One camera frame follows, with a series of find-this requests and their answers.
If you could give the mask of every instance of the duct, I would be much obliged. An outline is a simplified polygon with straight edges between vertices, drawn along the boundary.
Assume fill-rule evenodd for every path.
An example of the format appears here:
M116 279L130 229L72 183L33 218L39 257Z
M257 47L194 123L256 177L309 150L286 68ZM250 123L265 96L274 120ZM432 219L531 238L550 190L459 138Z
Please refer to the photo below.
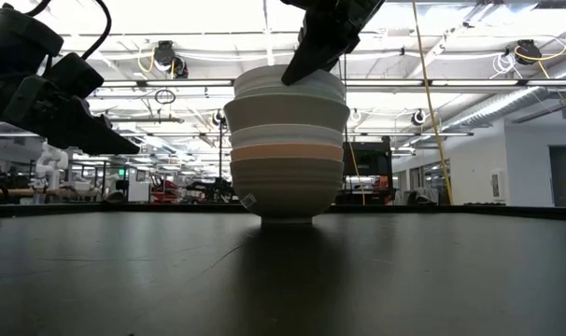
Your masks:
M551 78L566 78L566 61L559 63L550 69L548 74ZM534 78L545 77L541 74ZM443 126L441 131L451 132L461 127L475 128L484 124L489 124L496 119L517 112L522 108L534 105L551 96L553 91L545 87L529 87L519 91L506 94L494 95L479 104L473 105L459 114L459 118Z

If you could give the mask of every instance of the sticker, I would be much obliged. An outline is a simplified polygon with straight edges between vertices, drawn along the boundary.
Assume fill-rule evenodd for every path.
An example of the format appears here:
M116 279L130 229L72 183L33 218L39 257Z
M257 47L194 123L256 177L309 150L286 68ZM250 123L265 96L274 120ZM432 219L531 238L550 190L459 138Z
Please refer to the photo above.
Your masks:
M254 205L255 202L256 202L256 198L255 198L254 195L252 195L252 194L248 194L246 197L244 197L244 198L240 201L240 203L241 203L242 205L244 205L244 207L245 207L246 209L249 209L250 206Z

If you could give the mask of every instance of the bowl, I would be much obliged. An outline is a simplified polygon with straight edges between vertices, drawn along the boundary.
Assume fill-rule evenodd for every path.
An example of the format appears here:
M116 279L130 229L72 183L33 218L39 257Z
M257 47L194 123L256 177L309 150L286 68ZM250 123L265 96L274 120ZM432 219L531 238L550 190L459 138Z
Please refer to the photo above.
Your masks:
M343 134L314 125L274 124L249 127L231 134L233 148L271 144L310 144L340 147Z
M341 161L343 149L329 145L273 144L240 147L231 151L231 160L258 158L312 158Z
M322 214L342 185L341 161L265 158L232 161L233 188L262 222L301 221Z
M317 70L293 85L287 86L281 82L281 77L287 67L287 65L274 65L247 71L233 84L235 97L243 98L270 93L300 93L344 103L346 89L335 75L324 70Z
M341 133L349 118L349 108L343 103L290 93L236 98L223 109L232 133L270 124L320 126Z

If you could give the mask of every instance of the black table surface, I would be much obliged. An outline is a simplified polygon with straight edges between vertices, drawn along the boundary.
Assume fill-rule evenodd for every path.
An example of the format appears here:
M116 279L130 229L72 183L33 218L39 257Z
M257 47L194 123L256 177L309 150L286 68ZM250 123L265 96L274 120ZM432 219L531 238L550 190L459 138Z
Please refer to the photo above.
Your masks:
M0 219L0 335L566 335L566 221Z

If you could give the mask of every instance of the red machine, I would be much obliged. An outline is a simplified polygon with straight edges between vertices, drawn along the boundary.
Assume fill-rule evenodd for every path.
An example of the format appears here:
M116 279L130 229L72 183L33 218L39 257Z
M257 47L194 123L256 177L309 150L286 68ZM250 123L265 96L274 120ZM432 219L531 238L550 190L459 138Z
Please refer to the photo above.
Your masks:
M166 181L158 176L152 177L152 190L150 191L153 203L176 203L179 198L177 184Z

